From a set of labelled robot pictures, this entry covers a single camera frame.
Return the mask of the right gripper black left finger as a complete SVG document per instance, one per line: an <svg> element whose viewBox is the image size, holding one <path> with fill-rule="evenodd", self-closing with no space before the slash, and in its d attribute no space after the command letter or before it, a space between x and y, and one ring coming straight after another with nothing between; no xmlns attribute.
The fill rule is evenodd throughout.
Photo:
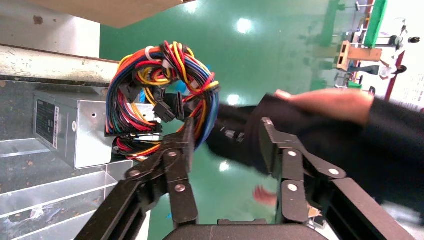
<svg viewBox="0 0 424 240"><path fill-rule="evenodd" d="M188 117L183 129L166 135L159 149L130 168L77 234L77 240L135 240L147 212L169 195L176 212L176 228L194 225L198 210L189 173L195 151L195 121Z"/></svg>

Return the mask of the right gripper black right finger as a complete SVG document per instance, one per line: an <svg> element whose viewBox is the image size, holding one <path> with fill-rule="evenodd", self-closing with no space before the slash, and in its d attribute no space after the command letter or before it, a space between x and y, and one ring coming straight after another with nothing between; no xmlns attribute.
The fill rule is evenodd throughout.
<svg viewBox="0 0 424 240"><path fill-rule="evenodd" d="M320 209L340 240L410 240L409 234L341 168L311 154L297 136L264 117L260 150L279 182L278 224L305 224L308 207Z"/></svg>

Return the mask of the person's bare hand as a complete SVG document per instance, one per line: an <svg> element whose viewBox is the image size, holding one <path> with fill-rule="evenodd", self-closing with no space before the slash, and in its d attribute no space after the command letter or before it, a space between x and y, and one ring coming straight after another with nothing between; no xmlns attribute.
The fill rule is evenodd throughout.
<svg viewBox="0 0 424 240"><path fill-rule="evenodd" d="M375 97L358 89L328 88L290 94L278 89L275 97L311 113L361 126L367 124Z"/></svg>
<svg viewBox="0 0 424 240"><path fill-rule="evenodd" d="M266 190L262 185L257 185L252 193L253 199L263 205L267 206L276 206L277 204L277 194Z"/></svg>

